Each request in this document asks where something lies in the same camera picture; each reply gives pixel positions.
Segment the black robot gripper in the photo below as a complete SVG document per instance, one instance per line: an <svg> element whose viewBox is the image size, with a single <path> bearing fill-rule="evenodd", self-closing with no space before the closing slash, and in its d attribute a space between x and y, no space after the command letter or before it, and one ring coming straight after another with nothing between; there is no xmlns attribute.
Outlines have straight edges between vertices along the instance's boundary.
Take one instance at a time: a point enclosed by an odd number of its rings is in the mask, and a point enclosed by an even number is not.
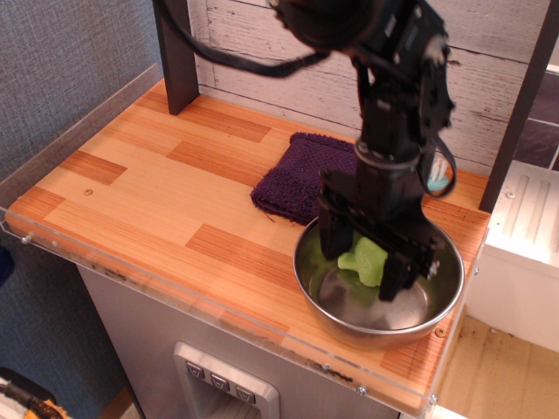
<svg viewBox="0 0 559 419"><path fill-rule="evenodd" d="M326 260L350 250L355 233L388 252L378 297L393 301L419 276L438 272L445 245L424 215L422 201L435 196L427 187L438 150L415 148L403 159L354 152L355 172L320 171L319 231Z"/></svg>

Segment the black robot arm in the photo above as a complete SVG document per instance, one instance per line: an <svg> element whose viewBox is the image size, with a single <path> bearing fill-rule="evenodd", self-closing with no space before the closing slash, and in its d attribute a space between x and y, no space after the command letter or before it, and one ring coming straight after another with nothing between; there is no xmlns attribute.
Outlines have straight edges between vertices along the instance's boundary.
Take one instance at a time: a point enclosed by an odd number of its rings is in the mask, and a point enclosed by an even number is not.
<svg viewBox="0 0 559 419"><path fill-rule="evenodd" d="M425 1L274 1L272 8L301 43L341 52L356 69L356 168L321 171L321 249L334 259L355 232L370 238L387 253L379 298L391 301L437 271L444 245L422 210L436 153L450 155L439 136L454 108L444 21Z"/></svg>

